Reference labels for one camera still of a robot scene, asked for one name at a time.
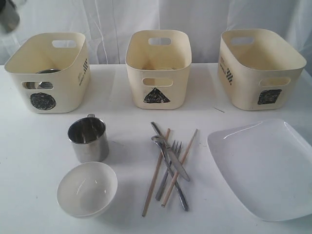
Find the stainless steel bowl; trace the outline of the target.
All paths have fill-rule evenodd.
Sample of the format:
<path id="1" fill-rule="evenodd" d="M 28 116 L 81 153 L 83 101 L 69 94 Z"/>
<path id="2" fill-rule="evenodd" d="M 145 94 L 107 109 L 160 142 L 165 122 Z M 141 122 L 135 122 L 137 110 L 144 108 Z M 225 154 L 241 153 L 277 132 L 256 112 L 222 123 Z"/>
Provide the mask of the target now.
<path id="1" fill-rule="evenodd" d="M 47 70 L 42 70 L 37 72 L 37 74 L 50 74 L 50 73 L 55 73 L 59 72 L 59 69 L 47 69 Z M 26 89 L 52 89 L 53 84 L 48 81 L 41 81 L 41 82 L 24 82 L 23 86 Z"/>

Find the cream bin with black triangle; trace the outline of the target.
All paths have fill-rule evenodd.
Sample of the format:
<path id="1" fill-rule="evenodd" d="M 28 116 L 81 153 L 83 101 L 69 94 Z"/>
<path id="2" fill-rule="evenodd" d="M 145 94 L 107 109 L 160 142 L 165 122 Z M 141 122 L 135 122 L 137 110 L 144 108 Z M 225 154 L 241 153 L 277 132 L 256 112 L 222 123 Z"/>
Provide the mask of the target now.
<path id="1" fill-rule="evenodd" d="M 185 100 L 192 63 L 189 37 L 178 30 L 142 30 L 132 35 L 125 58 L 135 105 L 171 110 Z"/>

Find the white ceramic bowl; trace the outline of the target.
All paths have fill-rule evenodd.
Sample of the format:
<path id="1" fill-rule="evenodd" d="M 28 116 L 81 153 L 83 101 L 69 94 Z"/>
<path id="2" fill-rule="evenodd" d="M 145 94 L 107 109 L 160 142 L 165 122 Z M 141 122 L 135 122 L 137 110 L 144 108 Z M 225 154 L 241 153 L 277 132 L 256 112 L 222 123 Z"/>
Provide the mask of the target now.
<path id="1" fill-rule="evenodd" d="M 70 170 L 57 188 L 57 203 L 75 218 L 92 218 L 103 214 L 116 197 L 118 178 L 102 162 L 86 162 Z"/>

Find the cream bin with black circle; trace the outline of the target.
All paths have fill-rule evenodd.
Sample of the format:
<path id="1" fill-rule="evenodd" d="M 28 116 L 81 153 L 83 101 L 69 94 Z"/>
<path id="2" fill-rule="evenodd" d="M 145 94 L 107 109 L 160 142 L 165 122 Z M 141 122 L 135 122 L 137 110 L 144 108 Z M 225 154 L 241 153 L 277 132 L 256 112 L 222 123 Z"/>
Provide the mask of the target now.
<path id="1" fill-rule="evenodd" d="M 25 106 L 33 113 L 67 113 L 79 107 L 90 80 L 82 33 L 42 33 L 28 39 L 5 63 Z M 47 69 L 59 72 L 37 74 Z M 48 81 L 52 89 L 26 89 L 24 82 Z"/>

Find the wooden chopstick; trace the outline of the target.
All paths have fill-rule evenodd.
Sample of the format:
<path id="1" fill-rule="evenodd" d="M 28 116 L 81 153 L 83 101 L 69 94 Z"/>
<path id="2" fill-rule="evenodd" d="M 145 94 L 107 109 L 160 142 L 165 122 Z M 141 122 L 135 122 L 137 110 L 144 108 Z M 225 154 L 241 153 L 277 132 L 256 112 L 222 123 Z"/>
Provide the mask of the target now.
<path id="1" fill-rule="evenodd" d="M 182 156 L 182 158 L 181 158 L 181 161 L 180 161 L 181 164 L 183 164 L 183 163 L 185 162 L 185 160 L 186 160 L 186 158 L 187 158 L 187 156 L 188 156 L 189 150 L 190 150 L 190 148 L 191 148 L 191 145 L 192 145 L 192 143 L 193 143 L 193 140 L 195 139 L 195 136 L 196 136 L 197 132 L 198 132 L 198 129 L 195 130 L 195 132 L 194 132 L 194 134 L 193 134 L 193 136 L 192 136 L 190 142 L 188 143 L 188 146 L 187 146 L 187 148 L 186 148 L 186 150 L 185 150 L 185 152 L 184 152 L 184 154 L 183 154 L 183 156 Z M 172 190 L 173 190 L 173 187 L 177 188 L 176 183 L 177 183 L 178 175 L 179 175 L 179 173 L 178 173 L 178 172 L 175 172 L 174 177 L 173 177 L 173 179 L 172 179 L 172 181 L 171 181 L 171 183 L 170 183 L 170 185 L 169 185 L 169 187 L 168 187 L 168 189 L 167 189 L 167 193 L 166 193 L 166 195 L 165 195 L 165 197 L 164 197 L 164 199 L 163 199 L 163 202 L 162 202 L 162 204 L 161 204 L 162 207 L 166 207 L 167 202 L 168 202 L 168 200 L 169 200 L 169 197 L 170 197 L 170 195 L 171 195 L 171 192 L 172 192 Z M 188 210 L 189 210 L 189 206 L 188 206 L 188 203 L 186 202 L 186 198 L 185 198 L 185 197 L 182 197 L 180 200 L 182 201 L 182 204 L 183 204 L 183 205 L 186 204 L 186 208 L 184 208 L 184 206 L 183 206 L 182 208 L 183 208 L 185 211 L 188 211 Z"/>
<path id="2" fill-rule="evenodd" d="M 152 177 L 152 181 L 150 183 L 150 187 L 149 187 L 148 194 L 147 194 L 147 197 L 146 197 L 146 200 L 145 200 L 145 204 L 144 204 L 144 208 L 143 208 L 143 211 L 142 211 L 142 217 L 145 217 L 146 214 L 147 214 L 147 211 L 148 211 L 151 199 L 152 199 L 152 195 L 153 195 L 153 192 L 154 192 L 154 187 L 155 187 L 155 184 L 156 184 L 156 180 L 157 180 L 157 176 L 158 176 L 158 173 L 159 173 L 159 169 L 160 169 L 160 166 L 161 166 L 161 161 L 162 161 L 162 152 L 159 151 L 157 164 L 156 164 L 156 167 L 155 167 L 155 171 L 154 171 L 154 174 L 153 174 L 153 177 Z"/>

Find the white square plate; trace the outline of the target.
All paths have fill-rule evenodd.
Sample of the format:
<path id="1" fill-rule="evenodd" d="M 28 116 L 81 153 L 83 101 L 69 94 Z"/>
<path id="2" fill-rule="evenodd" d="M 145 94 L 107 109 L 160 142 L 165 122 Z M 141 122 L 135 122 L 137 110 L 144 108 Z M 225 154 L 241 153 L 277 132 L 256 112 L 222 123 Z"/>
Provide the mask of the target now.
<path id="1" fill-rule="evenodd" d="M 286 121 L 216 131 L 207 144 L 225 182 L 254 216 L 275 222 L 312 213 L 312 147 Z"/>

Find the stainless steel fork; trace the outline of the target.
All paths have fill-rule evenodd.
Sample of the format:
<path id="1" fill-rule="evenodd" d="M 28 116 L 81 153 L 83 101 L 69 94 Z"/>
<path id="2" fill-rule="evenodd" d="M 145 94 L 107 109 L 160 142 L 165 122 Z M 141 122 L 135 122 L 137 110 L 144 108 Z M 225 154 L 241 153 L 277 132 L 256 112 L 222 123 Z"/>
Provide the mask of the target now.
<path id="1" fill-rule="evenodd" d="M 182 142 L 176 142 L 175 140 L 173 141 L 173 144 L 172 144 L 172 148 L 173 148 L 173 151 L 174 153 L 176 154 L 177 158 L 179 158 L 180 156 L 180 153 L 181 153 L 181 148 L 182 148 Z M 163 175 L 163 178 L 162 178 L 162 181 L 160 183 L 160 186 L 158 188 L 158 191 L 156 193 L 156 200 L 157 201 L 160 201 L 162 195 L 163 195 L 163 192 L 164 192 L 164 189 L 166 187 L 166 180 L 167 180 L 167 177 L 168 177 L 168 169 L 166 169 L 166 171 L 164 172 L 164 175 Z"/>

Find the stainless steel knife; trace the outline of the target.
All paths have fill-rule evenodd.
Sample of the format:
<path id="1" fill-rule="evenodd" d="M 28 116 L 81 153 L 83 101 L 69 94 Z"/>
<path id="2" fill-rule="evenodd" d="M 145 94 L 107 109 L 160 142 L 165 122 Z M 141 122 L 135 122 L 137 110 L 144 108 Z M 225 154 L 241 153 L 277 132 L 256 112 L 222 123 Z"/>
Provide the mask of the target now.
<path id="1" fill-rule="evenodd" d="M 177 158 L 176 153 L 173 151 L 173 148 L 169 145 L 168 141 L 165 139 L 163 134 L 160 132 L 159 128 L 157 127 L 155 122 L 151 122 L 152 127 L 156 131 L 157 135 L 153 136 L 151 139 L 152 141 L 157 144 L 161 152 L 164 155 L 164 158 L 167 159 L 169 158 L 175 167 L 176 171 L 186 180 L 190 181 L 190 177 L 188 176 L 187 172 L 183 168 L 182 164 Z"/>

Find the stainless steel mug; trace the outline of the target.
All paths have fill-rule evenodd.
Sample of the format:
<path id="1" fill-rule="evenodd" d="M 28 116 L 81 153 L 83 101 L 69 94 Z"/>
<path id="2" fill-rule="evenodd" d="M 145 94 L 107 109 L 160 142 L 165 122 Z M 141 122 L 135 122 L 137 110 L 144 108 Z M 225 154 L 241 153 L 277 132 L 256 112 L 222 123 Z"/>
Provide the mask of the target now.
<path id="1" fill-rule="evenodd" d="M 0 0 L 0 33 L 12 33 L 20 24 L 17 6 L 12 0 Z"/>
<path id="2" fill-rule="evenodd" d="M 106 124 L 95 114 L 75 121 L 67 135 L 80 163 L 102 162 L 109 155 Z"/>

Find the cream bin with black square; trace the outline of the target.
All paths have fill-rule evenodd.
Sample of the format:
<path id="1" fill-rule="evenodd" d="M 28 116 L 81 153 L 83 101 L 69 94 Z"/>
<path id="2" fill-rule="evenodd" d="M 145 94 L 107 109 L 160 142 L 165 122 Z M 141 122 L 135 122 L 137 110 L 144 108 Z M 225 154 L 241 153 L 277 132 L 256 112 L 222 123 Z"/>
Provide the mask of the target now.
<path id="1" fill-rule="evenodd" d="M 241 110 L 282 107 L 306 64 L 273 31 L 237 29 L 221 34 L 217 74 L 231 103 Z"/>

